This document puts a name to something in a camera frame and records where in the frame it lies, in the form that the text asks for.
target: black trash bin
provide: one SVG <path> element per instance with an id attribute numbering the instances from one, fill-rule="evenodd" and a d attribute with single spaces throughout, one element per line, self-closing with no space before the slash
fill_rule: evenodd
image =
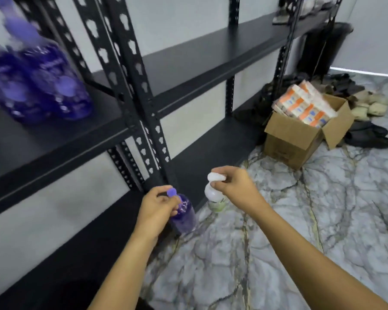
<path id="1" fill-rule="evenodd" d="M 327 74 L 346 36 L 352 31 L 353 27 L 348 23 L 335 23 L 331 32 L 326 29 L 326 23 L 309 31 L 297 70 L 311 77 Z"/>

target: open cardboard box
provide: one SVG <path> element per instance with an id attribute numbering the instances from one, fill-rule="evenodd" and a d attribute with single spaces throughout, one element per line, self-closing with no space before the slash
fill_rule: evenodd
<path id="1" fill-rule="evenodd" d="M 300 169 L 322 140 L 326 140 L 330 150 L 334 149 L 351 127 L 354 116 L 345 99 L 331 95 L 323 97 L 338 113 L 337 117 L 332 118 L 322 128 L 316 128 L 298 119 L 273 112 L 264 130 L 267 133 L 264 153 L 292 169 Z"/>

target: purple soap bottle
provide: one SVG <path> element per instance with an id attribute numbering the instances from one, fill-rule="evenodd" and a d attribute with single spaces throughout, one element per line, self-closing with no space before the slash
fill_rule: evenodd
<path id="1" fill-rule="evenodd" d="M 32 91 L 17 58 L 0 47 L 0 107 L 22 124 L 45 120 L 48 112 Z"/>
<path id="2" fill-rule="evenodd" d="M 33 25 L 18 17 L 13 0 L 0 0 L 0 10 L 6 30 L 16 40 L 14 53 L 23 62 L 42 102 L 67 120 L 88 116 L 92 101 L 58 44 L 40 36 Z"/>
<path id="3" fill-rule="evenodd" d="M 197 217 L 190 200 L 182 193 L 178 193 L 175 188 L 167 191 L 168 197 L 179 196 L 181 203 L 178 205 L 177 214 L 170 218 L 181 234 L 192 232 L 197 226 Z"/>

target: white pump dispenser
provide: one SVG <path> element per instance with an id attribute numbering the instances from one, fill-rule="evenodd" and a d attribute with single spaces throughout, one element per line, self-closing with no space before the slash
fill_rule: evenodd
<path id="1" fill-rule="evenodd" d="M 219 174 L 219 173 L 209 173 L 207 176 L 208 184 L 206 185 L 206 188 L 204 189 L 204 193 L 206 194 L 207 199 L 209 200 L 208 206 L 210 209 L 214 212 L 220 212 L 225 207 L 225 196 L 222 194 L 222 192 L 214 189 L 211 186 L 212 181 L 225 181 L 226 176 Z"/>

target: purple bottle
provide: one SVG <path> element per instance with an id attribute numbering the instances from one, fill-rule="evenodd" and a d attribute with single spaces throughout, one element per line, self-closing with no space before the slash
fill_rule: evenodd
<path id="1" fill-rule="evenodd" d="M 22 124 L 45 120 L 48 112 L 32 91 L 17 58 L 0 47 L 0 107 Z"/>
<path id="2" fill-rule="evenodd" d="M 18 41 L 14 53 L 23 62 L 42 102 L 64 119 L 88 116 L 92 101 L 57 43 L 43 38 L 33 25 L 18 17 L 13 0 L 0 0 L 0 10 L 5 28 Z"/>
<path id="3" fill-rule="evenodd" d="M 171 188 L 167 191 L 168 197 L 179 196 L 181 203 L 178 205 L 177 214 L 170 218 L 175 224 L 176 228 L 181 234 L 192 232 L 197 226 L 197 217 L 195 216 L 194 209 L 190 200 L 181 193 L 177 194 L 175 188 Z"/>

